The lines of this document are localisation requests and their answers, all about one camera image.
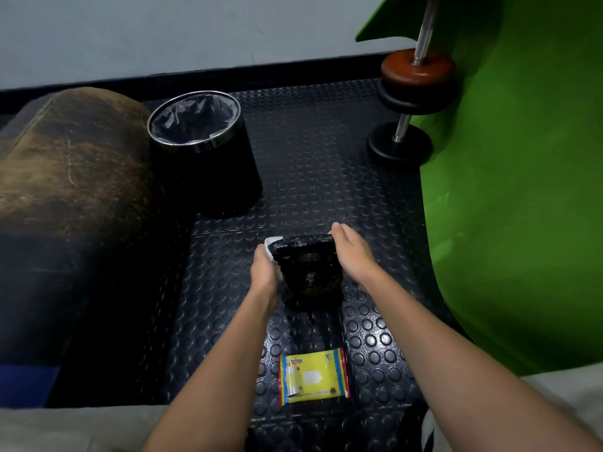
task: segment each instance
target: green plastic surface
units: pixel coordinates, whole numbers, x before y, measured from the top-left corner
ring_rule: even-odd
[[[416,38],[401,19],[423,7],[398,3],[358,38]],[[519,375],[603,360],[601,13],[603,0],[443,0],[435,47],[463,94],[413,118],[436,150],[421,182],[440,290]]]

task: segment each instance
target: gray wall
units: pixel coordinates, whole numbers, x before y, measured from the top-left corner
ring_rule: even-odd
[[[0,0],[0,89],[339,57],[381,0]]]

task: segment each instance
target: yellow wet wipes package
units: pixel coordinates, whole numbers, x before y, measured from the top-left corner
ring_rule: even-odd
[[[280,403],[350,397],[343,348],[280,357]]]

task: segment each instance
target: person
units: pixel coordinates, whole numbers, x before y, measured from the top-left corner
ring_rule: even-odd
[[[379,307],[454,450],[603,451],[596,437],[416,301],[351,227],[334,223],[330,234],[344,271]],[[266,323],[277,304],[263,245],[251,278],[232,322],[159,420],[145,452],[243,450]]]

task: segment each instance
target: black baseboard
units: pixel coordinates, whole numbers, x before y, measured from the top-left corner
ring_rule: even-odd
[[[194,90],[233,92],[377,78],[381,75],[381,62],[386,55],[376,53],[5,90],[0,91],[0,114],[17,113],[34,98],[83,85],[112,90],[134,100],[146,101],[171,98]]]

